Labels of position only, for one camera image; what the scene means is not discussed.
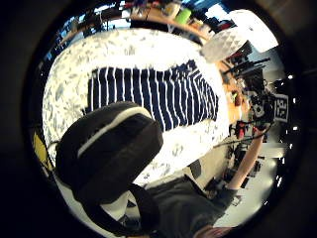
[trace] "floral bedspread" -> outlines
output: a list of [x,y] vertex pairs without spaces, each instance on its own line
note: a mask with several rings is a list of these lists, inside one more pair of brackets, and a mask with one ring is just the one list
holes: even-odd
[[163,146],[135,180],[139,185],[172,175],[205,155],[228,136],[228,108],[219,70],[199,53],[200,46],[182,37],[146,29],[114,30],[79,40],[54,61],[43,100],[43,129],[53,161],[55,146],[87,107],[88,80],[93,69],[152,67],[165,70],[195,60],[204,78],[219,97],[217,120],[163,133]]

